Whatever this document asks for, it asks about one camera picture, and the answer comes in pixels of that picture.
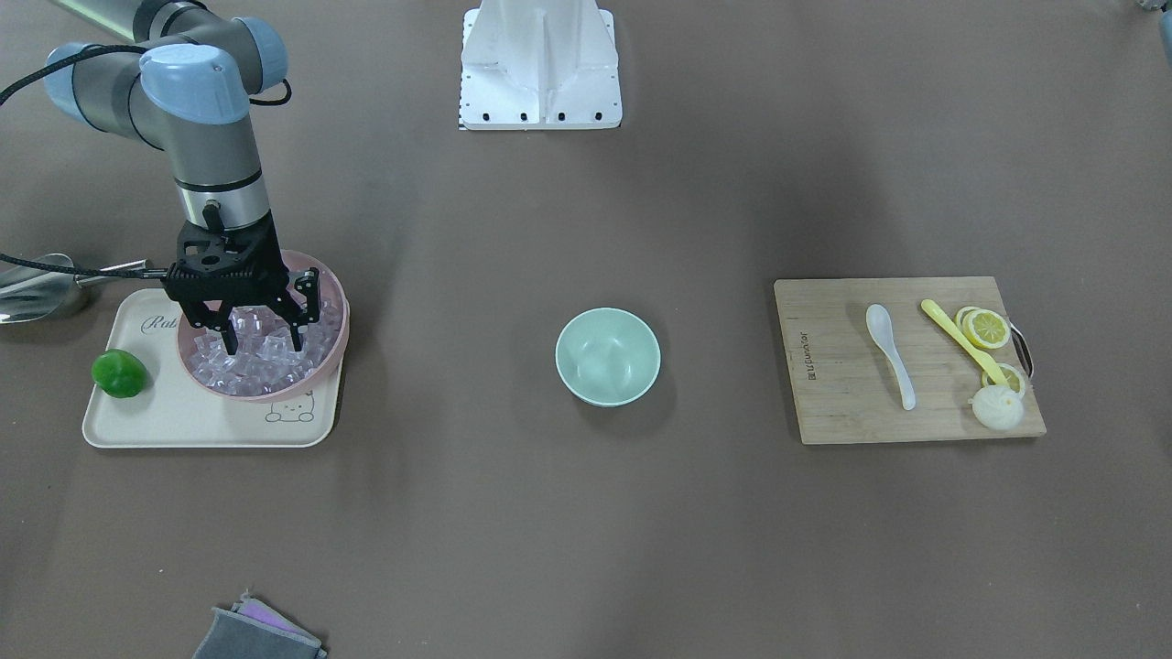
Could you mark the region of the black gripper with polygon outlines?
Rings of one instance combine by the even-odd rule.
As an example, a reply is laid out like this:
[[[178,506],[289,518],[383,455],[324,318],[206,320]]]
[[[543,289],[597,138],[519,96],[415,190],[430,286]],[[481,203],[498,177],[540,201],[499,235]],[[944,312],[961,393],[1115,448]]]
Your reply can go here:
[[[207,203],[202,220],[211,225],[188,222],[180,230],[176,261],[163,279],[170,299],[188,312],[189,325],[218,333],[223,349],[234,356],[239,341],[232,311],[267,306],[288,325],[292,349],[301,353],[304,327],[320,321],[320,270],[288,271],[271,212],[230,229],[222,205]]]

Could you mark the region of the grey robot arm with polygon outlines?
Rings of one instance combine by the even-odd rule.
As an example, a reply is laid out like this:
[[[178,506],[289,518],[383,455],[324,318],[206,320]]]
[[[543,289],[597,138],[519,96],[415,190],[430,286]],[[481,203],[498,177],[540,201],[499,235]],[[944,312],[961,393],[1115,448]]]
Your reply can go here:
[[[286,266],[250,117],[253,96],[285,82],[288,50],[255,16],[216,16],[198,1],[64,1],[124,49],[53,50],[48,96],[71,118],[136,140],[170,162],[185,220],[157,278],[192,327],[238,349],[231,313],[266,306],[302,349],[320,317],[319,272]]]

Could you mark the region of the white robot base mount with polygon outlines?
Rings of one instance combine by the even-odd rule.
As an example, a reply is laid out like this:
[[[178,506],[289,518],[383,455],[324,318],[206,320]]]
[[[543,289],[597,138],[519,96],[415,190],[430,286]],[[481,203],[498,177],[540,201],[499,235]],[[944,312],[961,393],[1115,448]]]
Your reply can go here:
[[[624,123],[615,21],[594,1],[482,1],[461,28],[459,129]]]

